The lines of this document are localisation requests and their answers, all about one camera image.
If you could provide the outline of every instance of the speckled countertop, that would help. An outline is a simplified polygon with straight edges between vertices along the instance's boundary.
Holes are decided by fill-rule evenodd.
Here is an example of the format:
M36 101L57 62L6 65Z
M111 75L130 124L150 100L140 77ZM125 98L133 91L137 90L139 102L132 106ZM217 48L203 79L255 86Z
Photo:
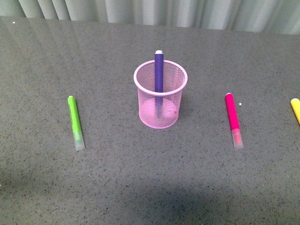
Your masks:
M162 130L133 81L157 49L189 78ZM299 224L299 62L300 36L0 17L0 223Z

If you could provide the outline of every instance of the white curtain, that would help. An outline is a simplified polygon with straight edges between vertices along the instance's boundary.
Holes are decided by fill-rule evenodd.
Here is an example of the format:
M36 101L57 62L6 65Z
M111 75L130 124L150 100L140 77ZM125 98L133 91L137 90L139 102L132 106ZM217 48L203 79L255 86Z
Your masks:
M0 0L0 15L300 34L300 0Z

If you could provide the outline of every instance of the clear marker cap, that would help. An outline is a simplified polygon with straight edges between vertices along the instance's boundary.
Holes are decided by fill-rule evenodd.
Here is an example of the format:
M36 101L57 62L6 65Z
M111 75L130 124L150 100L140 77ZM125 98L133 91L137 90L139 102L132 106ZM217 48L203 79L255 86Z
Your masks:
M242 141L242 136L240 135L240 129L233 129L231 133L234 147L236 149L242 149L244 145Z
M75 148L77 151L83 150L85 148L83 142L83 134L81 130L77 130L73 132L74 141L75 141Z

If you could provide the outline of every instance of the pink marker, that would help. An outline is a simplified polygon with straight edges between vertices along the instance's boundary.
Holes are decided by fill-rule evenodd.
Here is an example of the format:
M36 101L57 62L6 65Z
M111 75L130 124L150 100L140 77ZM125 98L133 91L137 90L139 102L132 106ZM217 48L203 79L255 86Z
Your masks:
M242 149L244 147L242 136L240 135L240 126L238 115L236 114L234 99L232 93L227 93L225 96L225 101L227 105L230 129L232 133L233 145L237 149Z

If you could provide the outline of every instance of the pink mesh cup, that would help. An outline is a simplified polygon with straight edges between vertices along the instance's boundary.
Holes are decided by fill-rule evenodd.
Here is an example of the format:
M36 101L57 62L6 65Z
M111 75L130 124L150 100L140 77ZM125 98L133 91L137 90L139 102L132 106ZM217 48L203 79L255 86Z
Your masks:
M154 79L154 60L143 63L135 70L139 116L151 128L167 128L178 119L182 90L187 84L188 75L177 63L164 60L163 93L154 91Z

